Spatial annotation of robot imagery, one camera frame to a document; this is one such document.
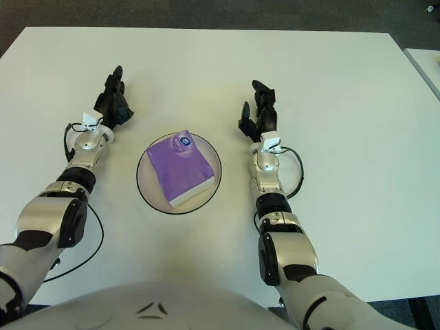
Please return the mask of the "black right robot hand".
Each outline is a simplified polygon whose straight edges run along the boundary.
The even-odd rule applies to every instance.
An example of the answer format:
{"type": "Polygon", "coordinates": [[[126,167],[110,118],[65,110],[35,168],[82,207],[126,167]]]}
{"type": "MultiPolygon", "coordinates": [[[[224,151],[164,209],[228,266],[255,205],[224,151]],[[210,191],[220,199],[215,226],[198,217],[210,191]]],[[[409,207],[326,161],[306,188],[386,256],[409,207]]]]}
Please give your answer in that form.
{"type": "Polygon", "coordinates": [[[276,130],[277,112],[274,108],[276,94],[274,89],[270,89],[258,80],[252,81],[252,88],[254,89],[254,99],[257,105],[256,122],[250,118],[250,105],[245,101],[238,126],[245,136],[253,142],[259,142],[263,133],[276,130]]]}

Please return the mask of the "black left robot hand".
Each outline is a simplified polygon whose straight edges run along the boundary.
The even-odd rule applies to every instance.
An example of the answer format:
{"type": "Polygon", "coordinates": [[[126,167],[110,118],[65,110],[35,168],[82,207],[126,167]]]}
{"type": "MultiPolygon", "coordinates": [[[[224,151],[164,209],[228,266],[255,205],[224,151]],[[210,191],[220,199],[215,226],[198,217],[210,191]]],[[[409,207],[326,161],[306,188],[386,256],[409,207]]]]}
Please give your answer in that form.
{"type": "Polygon", "coordinates": [[[101,124],[113,130],[115,126],[123,125],[133,117],[134,112],[124,97],[125,85],[122,81],[123,68],[118,65],[109,74],[104,91],[99,94],[93,109],[102,114],[101,124]]]}

